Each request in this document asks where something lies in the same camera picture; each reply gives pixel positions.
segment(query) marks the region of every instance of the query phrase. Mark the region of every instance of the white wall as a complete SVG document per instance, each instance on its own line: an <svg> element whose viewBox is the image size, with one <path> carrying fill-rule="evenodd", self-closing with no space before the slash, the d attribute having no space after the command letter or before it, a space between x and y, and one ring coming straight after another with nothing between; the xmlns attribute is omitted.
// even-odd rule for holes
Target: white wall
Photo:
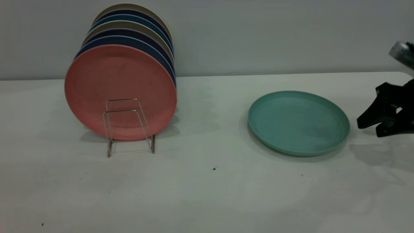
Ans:
<svg viewBox="0 0 414 233"><path fill-rule="evenodd" d="M398 70L413 0L138 0L169 26L178 76ZM0 78L62 78L115 0L1 0Z"/></svg>

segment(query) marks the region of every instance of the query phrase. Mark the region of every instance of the light blue plate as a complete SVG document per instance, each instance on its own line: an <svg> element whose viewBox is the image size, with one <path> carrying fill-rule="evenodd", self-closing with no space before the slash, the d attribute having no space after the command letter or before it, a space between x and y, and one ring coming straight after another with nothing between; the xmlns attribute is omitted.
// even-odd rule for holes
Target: light blue plate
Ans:
<svg viewBox="0 0 414 233"><path fill-rule="evenodd" d="M306 92L281 91L257 99L249 125L267 146L296 156L322 155L349 135L348 117L331 101Z"/></svg>

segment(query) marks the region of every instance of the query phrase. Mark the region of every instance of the beige plate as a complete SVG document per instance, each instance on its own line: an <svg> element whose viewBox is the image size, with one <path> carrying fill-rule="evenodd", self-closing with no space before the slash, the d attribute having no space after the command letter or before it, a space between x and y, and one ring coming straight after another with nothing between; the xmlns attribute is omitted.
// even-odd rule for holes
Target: beige plate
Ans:
<svg viewBox="0 0 414 233"><path fill-rule="evenodd" d="M136 10L136 11L140 11L140 12L142 12L142 13L145 13L145 14L147 14L147 15L149 15L149 16L151 16L151 17L153 17L156 21L158 21L164 28L165 28L165 30L167 31L167 33L168 33L168 35L169 35L169 37L170 38L172 38L171 37L171 33L170 33L170 31L168 30L168 28L167 28L167 26L165 25L165 23L162 21L162 19L160 18L160 17L158 17L158 15L156 15L154 12L152 12L151 10L149 10L149 9L147 9L147 8L145 8L145 7L143 7L143 6L139 6L139 5L135 5L135 4L132 4L132 3L121 3L121 4L116 4L116 5L113 5L113 6L110 6L110 7L108 7L108 8L106 8L106 9L104 9L101 13L99 13L99 15L94 19L94 22L92 23L92 25L94 24L94 23L96 23L96 20L98 19L98 18L100 18L102 15L104 15L104 14L106 14L106 13L108 13L108 12L111 12L111 11L114 11L114 10L123 10L123 9L125 9L125 10Z"/></svg>
<svg viewBox="0 0 414 233"><path fill-rule="evenodd" d="M100 32L110 30L110 29L115 29L115 28L127 28L127 29L130 29L130 30L135 30L135 31L142 32L142 33L148 35L149 37L151 37L152 39L157 41L165 49L165 51L169 55L170 59L174 63L173 53L171 52L170 48L165 43L165 41L156 32L154 32L151 28L149 28L145 25L142 25L142 24L136 23L136 22L132 22L132 21L127 21L127 20L110 21L110 22L107 22L107 23L104 23L104 24L101 24L101 25L95 27L92 31L90 31L86 35L85 40L82 42L82 46L84 46L85 42L87 40L89 40L91 37L93 37L94 35L96 35Z"/></svg>

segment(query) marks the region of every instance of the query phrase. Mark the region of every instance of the navy blue plate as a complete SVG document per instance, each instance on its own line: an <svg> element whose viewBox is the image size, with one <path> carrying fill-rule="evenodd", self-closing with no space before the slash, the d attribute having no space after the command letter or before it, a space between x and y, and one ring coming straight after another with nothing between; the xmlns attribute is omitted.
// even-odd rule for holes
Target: navy blue plate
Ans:
<svg viewBox="0 0 414 233"><path fill-rule="evenodd" d="M135 15L135 16L144 18L144 19L150 21L151 23L153 23L155 26L159 27L159 29L161 29L161 31L166 36L168 36L168 39L171 42L173 41L170 34L167 32L167 30L156 19L154 19L153 17L151 17L151 16L149 16L149 15L143 13L143 12L137 11L137 10L121 9L121 10L110 11L110 12L100 16L96 21L99 21L99 20L101 20L105 17L111 16L111 15Z"/></svg>
<svg viewBox="0 0 414 233"><path fill-rule="evenodd" d="M109 21L114 21L114 20L127 20L127 21L132 21L132 22L140 23L142 25L145 25L145 26L151 28L154 32L156 32L165 41L165 43L170 48L171 52L174 53L174 50L173 50L173 46L172 46L171 41L168 39L168 37L162 32L162 30L159 27L155 26L150 21L148 21L148 20L146 20L144 18L135 16L135 15L121 14L121 15L111 15L111 16L105 17L105 18L99 20L98 22L96 22L94 25L92 25L92 27L89 30L89 32L92 29L94 29L95 27L97 27L97 26L99 26L101 24L104 24L104 23L109 22Z"/></svg>
<svg viewBox="0 0 414 233"><path fill-rule="evenodd" d="M174 63L173 63L172 59L170 58L170 56L167 54L167 51L165 51L165 49L157 41L152 39L150 36L148 36L148 35L146 35L142 32L139 32L139 31L124 29L124 28L110 29L110 30L106 30L106 31L102 31L100 33L97 33L96 35L94 35L93 37L91 37L87 41L85 41L84 44L87 44L87 43L89 43L89 42L91 42L95 39L105 37L105 36L129 36L129 37L136 38L138 40L141 40L141 41L151 45L156 50L158 50L158 52L160 52L162 54L162 56L165 57L165 59L168 61L168 63L172 67L173 71L175 72Z"/></svg>
<svg viewBox="0 0 414 233"><path fill-rule="evenodd" d="M129 46L129 47L139 49L139 50L149 54L151 57L153 57L159 63L162 64L162 66L168 71L168 74L173 79L174 85L177 86L176 85L176 75L175 75L172 67L168 63L168 61L165 59L165 57L162 56L162 54L160 52L158 52L154 47L152 47L148 43L145 43L142 40L138 40L138 39L133 38L133 37L129 37L129 36L104 36L104 37L95 39L95 40L85 44L80 49L79 53L76 54L75 59L79 55L81 55L82 53L84 53L85 51L87 51L91 48L98 47L98 46L101 46L101 45L106 45L106 44L126 45L126 46Z"/></svg>

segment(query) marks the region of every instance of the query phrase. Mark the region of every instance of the white table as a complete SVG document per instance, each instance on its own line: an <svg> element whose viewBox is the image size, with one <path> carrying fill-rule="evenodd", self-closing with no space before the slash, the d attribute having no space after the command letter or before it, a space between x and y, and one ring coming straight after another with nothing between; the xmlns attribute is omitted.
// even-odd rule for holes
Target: white table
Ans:
<svg viewBox="0 0 414 233"><path fill-rule="evenodd" d="M0 82L0 232L394 233L414 230L414 137L377 138L357 117L403 73L178 78L178 108L157 136L106 140L67 106L63 80ZM260 96L321 95L351 121L347 144L280 155L247 128Z"/></svg>

